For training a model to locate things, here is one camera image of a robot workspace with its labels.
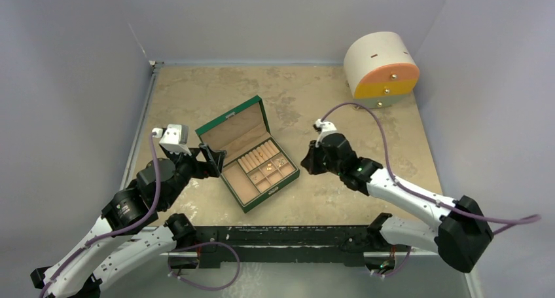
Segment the green jewelry box with lid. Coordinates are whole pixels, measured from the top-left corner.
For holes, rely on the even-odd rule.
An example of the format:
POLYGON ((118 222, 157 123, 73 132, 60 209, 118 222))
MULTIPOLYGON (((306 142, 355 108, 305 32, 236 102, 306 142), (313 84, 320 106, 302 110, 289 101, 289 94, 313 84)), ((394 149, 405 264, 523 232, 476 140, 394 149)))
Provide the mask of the green jewelry box with lid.
POLYGON ((300 170, 270 132, 256 95, 195 130, 199 140, 226 151, 222 179, 246 214, 283 190, 300 170))

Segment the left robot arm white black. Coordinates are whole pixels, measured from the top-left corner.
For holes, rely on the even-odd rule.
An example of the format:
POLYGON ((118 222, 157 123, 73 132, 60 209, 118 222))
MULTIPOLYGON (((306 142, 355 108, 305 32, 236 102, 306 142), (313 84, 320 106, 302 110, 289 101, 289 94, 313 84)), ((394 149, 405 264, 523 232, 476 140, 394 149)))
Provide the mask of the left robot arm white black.
POLYGON ((148 259, 166 251, 188 251, 196 228, 185 214, 173 214, 153 231, 145 230, 177 200, 191 179, 219 177, 227 152, 201 143, 165 145, 127 187, 102 209, 85 237, 55 265, 31 273, 39 297, 99 297, 102 289, 148 259))

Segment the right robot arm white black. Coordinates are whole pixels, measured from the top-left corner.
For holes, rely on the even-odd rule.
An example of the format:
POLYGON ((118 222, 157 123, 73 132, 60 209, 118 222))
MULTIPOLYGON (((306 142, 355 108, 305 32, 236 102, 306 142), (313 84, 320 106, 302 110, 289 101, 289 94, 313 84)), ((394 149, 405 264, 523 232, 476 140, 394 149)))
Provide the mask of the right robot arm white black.
POLYGON ((367 240, 375 250, 404 245, 438 254, 450 267, 468 273, 474 269, 493 232, 482 220, 477 202, 459 200, 425 191, 408 193, 418 186, 389 175, 382 164, 360 157, 344 135, 333 133, 322 142, 312 140, 301 162, 311 175, 332 173, 352 191, 384 200, 416 217, 407 221, 381 213, 367 228, 367 240))

